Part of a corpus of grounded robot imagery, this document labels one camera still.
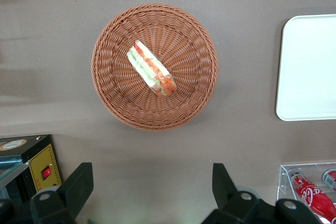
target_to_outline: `plastic wrap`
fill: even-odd
[[[127,56],[133,68],[158,97],[165,98],[176,91],[173,76],[139,40],[127,52]]]

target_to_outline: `red can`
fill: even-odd
[[[309,181],[298,169],[290,169],[288,176],[294,191],[305,201],[307,206],[319,216],[336,224],[336,208],[332,200]]]
[[[327,170],[322,175],[322,180],[336,191],[336,170]]]

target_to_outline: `white tray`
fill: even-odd
[[[283,29],[277,114],[336,119],[336,15],[297,16]]]

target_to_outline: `red switch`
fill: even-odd
[[[43,171],[41,173],[42,173],[42,179],[46,180],[46,178],[51,175],[50,167],[47,166],[46,168],[43,169]]]

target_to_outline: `wicker basket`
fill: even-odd
[[[132,68],[127,52],[139,39],[174,77],[177,92],[159,98]],[[196,117],[214,92],[215,46],[190,14],[170,5],[127,9],[106,25],[92,56],[92,77],[107,109],[137,129],[164,131]]]

